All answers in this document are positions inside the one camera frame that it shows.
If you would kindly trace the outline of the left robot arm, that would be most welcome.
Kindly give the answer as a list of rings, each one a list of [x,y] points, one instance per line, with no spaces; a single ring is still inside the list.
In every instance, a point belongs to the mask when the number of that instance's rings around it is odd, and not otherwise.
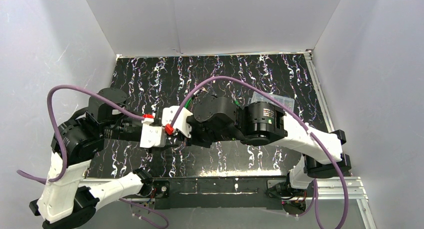
[[[78,228],[104,206],[125,201],[127,196],[155,197],[154,180],[143,168],[103,184],[81,185],[106,139],[140,139],[142,122],[126,111],[127,98],[124,91],[110,87],[90,93],[87,107],[54,125],[51,166],[41,180],[43,193],[29,204],[33,214],[43,218],[44,229]]]

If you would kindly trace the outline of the green cable lock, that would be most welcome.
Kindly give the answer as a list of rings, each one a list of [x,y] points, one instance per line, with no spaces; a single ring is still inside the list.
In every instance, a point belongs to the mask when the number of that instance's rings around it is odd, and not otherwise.
[[[188,109],[189,108],[189,106],[190,106],[190,104],[191,104],[191,102],[194,100],[194,99],[196,99],[197,97],[198,97],[198,95],[200,94],[200,93],[202,93],[203,92],[203,89],[201,88],[201,89],[199,89],[199,90],[197,90],[189,99],[188,99],[188,101],[186,102],[186,104],[184,105],[184,108],[186,108],[186,109]]]

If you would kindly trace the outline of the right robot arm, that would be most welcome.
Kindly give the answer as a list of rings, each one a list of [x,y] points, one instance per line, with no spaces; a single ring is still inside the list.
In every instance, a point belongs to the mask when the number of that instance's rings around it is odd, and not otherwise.
[[[168,134],[178,131],[187,145],[209,148],[215,142],[239,141],[259,146],[279,146],[302,154],[288,171],[285,188],[305,190],[313,179],[328,179],[352,168],[343,130],[323,132],[302,125],[281,107],[267,101],[239,106],[227,97],[207,96],[190,112],[185,107],[171,108]]]

